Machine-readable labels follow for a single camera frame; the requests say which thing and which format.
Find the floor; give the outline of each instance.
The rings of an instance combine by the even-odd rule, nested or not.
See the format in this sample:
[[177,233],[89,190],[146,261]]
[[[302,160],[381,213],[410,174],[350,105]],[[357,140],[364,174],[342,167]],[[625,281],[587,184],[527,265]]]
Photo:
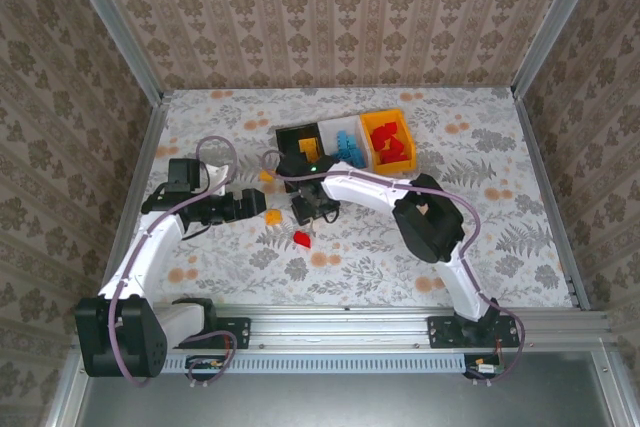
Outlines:
[[[229,190],[259,188],[284,221],[270,227],[260,216],[182,242],[157,300],[189,295],[233,304],[450,306],[435,270],[409,253],[391,218],[344,204],[335,224],[314,222],[312,248],[305,249],[292,242],[298,227],[284,185],[259,180],[258,155],[275,147],[276,128],[390,108],[403,110],[417,144],[417,172],[407,176],[430,174],[478,209],[482,234],[468,255],[485,291],[506,306],[570,307],[507,88],[173,93],[147,194],[166,180],[169,158],[192,157],[200,138],[224,135],[240,156]],[[205,146],[202,155],[213,165],[230,159],[220,144]],[[465,229],[471,225],[468,220]]]
[[91,379],[77,425],[607,427],[612,423],[590,354],[529,353],[509,380],[490,388],[474,386],[459,374],[228,374],[206,389],[189,388],[181,375],[151,379],[144,389],[122,379]]

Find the orange bin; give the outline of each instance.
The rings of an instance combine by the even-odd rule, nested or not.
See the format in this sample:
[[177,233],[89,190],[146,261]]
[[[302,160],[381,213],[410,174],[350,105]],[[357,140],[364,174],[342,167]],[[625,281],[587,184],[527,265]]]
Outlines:
[[[364,127],[365,136],[367,137],[367,144],[373,158],[373,171],[376,174],[390,175],[399,172],[408,172],[410,170],[415,170],[416,144],[413,143],[411,133],[409,132],[407,123],[404,120],[404,115],[402,114],[402,111],[400,109],[383,110],[381,112],[362,114],[360,115],[360,121],[362,122],[362,126]],[[389,122],[395,122],[398,125],[398,132],[396,132],[395,138],[404,144],[403,153],[409,158],[409,160],[383,164],[380,162],[380,154],[373,149],[373,143],[371,142],[371,132]]]

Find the wall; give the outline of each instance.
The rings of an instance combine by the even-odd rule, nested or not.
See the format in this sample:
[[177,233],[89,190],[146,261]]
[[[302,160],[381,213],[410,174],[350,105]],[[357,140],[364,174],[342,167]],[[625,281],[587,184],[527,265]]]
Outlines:
[[525,104],[588,293],[640,384],[640,0],[580,0]]
[[551,0],[116,0],[164,89],[509,85]]
[[36,425],[150,107],[88,0],[0,0],[0,425]]

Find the floral mat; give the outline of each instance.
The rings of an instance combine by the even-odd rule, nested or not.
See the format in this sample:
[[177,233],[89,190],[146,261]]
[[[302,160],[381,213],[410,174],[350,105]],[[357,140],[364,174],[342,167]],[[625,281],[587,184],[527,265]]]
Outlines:
[[[357,88],[188,90],[174,92],[147,194],[166,180],[171,157],[193,157],[207,135],[233,141],[239,173],[229,190],[256,187],[283,222],[264,215],[211,228],[182,242],[167,262],[158,300],[211,297],[217,303],[268,305],[450,306],[435,269],[405,247],[392,218],[343,203],[334,224],[313,223],[311,249],[298,229],[282,182],[259,179],[258,155],[275,130],[368,111],[400,108],[417,147],[417,172],[436,178],[478,209],[482,233],[469,251],[486,292],[507,306],[570,307],[522,129],[507,88]],[[202,158],[229,162],[222,144]],[[472,221],[461,208],[465,230]]]

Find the yellow block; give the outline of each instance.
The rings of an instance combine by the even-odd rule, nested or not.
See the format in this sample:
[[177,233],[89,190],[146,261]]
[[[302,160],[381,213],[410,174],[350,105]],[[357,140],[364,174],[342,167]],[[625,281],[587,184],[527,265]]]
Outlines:
[[264,221],[267,225],[277,225],[282,222],[282,213],[277,209],[267,210]]
[[260,172],[260,180],[263,182],[272,182],[273,177],[271,177],[271,175],[266,170],[263,170],[262,172]]
[[318,160],[318,140],[316,138],[300,139],[298,140],[298,145],[300,146],[300,152],[307,156],[307,162]]

